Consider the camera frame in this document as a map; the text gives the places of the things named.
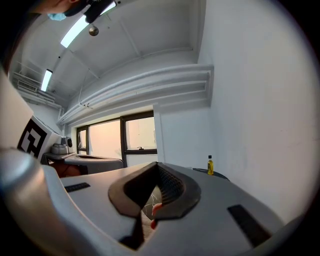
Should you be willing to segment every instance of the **white ceiling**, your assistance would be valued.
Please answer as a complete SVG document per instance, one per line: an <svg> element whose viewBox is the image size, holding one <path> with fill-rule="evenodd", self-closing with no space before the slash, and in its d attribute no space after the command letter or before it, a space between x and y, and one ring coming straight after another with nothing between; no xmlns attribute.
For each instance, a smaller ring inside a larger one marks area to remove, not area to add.
<svg viewBox="0 0 320 256"><path fill-rule="evenodd" d="M63 21L42 15L11 63L12 82L21 79L40 87L45 70L50 69L53 75L47 91L66 107L82 85L94 83L117 66L156 52L198 48L194 45L199 41L194 38L199 36L199 26L194 24L200 20L195 18L197 1L129 0L126 4L123 0L94 22L97 36L89 35L89 25L68 49L60 41L82 14Z"/></svg>

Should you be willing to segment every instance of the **black rubber pad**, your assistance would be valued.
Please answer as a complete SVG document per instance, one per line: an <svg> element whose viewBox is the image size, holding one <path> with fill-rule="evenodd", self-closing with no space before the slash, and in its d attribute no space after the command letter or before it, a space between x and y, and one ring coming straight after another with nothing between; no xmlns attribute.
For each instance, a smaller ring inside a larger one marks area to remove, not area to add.
<svg viewBox="0 0 320 256"><path fill-rule="evenodd" d="M227 209L245 234L253 247L257 247L268 240L271 235L250 215L250 213L240 204Z"/></svg>
<svg viewBox="0 0 320 256"><path fill-rule="evenodd" d="M70 193L70 192L82 190L82 189L85 189L88 187L90 187L90 185L86 182L83 182L83 183L79 183L79 184L75 184L75 185L65 186L64 188L68 193Z"/></svg>

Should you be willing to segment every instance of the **window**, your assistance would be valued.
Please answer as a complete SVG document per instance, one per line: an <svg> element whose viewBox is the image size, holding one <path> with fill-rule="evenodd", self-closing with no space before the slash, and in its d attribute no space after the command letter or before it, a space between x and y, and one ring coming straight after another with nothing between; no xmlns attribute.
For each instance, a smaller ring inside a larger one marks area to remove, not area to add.
<svg viewBox="0 0 320 256"><path fill-rule="evenodd" d="M145 112L77 129L77 152L122 159L124 166L158 160L154 112Z"/></svg>
<svg viewBox="0 0 320 256"><path fill-rule="evenodd" d="M156 149L155 118L148 117L125 123L127 150Z"/></svg>
<svg viewBox="0 0 320 256"><path fill-rule="evenodd" d="M88 143L88 126L83 126L76 129L76 150L78 154L89 155Z"/></svg>
<svg viewBox="0 0 320 256"><path fill-rule="evenodd" d="M90 126L90 155L122 159L120 137L120 120Z"/></svg>

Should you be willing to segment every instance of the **black slot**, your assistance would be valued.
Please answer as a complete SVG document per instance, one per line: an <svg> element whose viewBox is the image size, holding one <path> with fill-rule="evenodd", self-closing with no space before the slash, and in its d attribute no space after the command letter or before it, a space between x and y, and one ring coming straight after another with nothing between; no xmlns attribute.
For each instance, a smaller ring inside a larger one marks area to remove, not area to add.
<svg viewBox="0 0 320 256"><path fill-rule="evenodd" d="M79 183L79 184L74 184L74 185L70 185L70 186L65 186L65 190L70 193L70 192L73 192L73 191L77 191L77 190L82 190L82 189L85 189L85 188L88 188L90 187L90 185L86 182L83 182L83 183Z"/></svg>
<svg viewBox="0 0 320 256"><path fill-rule="evenodd" d="M271 237L269 232L242 205L234 205L227 210L253 247L257 247Z"/></svg>

